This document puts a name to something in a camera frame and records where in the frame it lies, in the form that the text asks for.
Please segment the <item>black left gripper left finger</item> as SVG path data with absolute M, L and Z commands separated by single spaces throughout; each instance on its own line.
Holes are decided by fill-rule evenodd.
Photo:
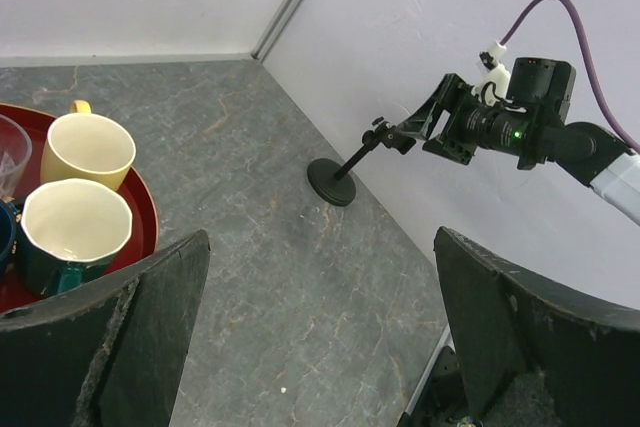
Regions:
M 2 314 L 2 425 L 168 425 L 209 261 L 200 229 Z

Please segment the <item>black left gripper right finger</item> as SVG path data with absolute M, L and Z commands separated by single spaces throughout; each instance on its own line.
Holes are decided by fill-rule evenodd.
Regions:
M 639 423 L 639 312 L 507 261 L 438 229 L 440 290 L 470 413 L 484 418 L 539 371 L 565 426 Z

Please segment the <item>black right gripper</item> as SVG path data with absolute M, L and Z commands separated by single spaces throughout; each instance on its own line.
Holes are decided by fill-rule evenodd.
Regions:
M 560 131 L 570 107 L 575 68 L 566 61 L 520 57 L 507 92 L 490 81 L 478 94 L 458 74 L 448 73 L 408 118 L 396 125 L 405 137 L 425 141 L 422 149 L 458 164 L 470 163 L 478 148 L 518 158 L 519 170 L 557 159 Z M 434 138 L 443 113 L 449 115 Z

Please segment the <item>black phone stand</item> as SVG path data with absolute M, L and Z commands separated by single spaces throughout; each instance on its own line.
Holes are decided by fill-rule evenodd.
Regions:
M 362 146 L 346 162 L 339 164 L 328 158 L 313 160 L 307 167 L 307 179 L 313 190 L 326 202 L 337 207 L 346 207 L 356 197 L 356 184 L 349 172 L 378 145 L 395 149 L 405 155 L 416 144 L 416 140 L 400 134 L 396 126 L 383 117 L 377 118 L 361 139 Z

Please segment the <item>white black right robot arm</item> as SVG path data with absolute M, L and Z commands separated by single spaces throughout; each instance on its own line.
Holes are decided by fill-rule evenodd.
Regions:
M 565 121 L 575 76 L 565 61 L 532 57 L 517 58 L 504 84 L 474 88 L 449 73 L 396 130 L 462 165 L 477 149 L 514 156 L 520 170 L 553 162 L 637 222 L 639 156 L 601 126 Z

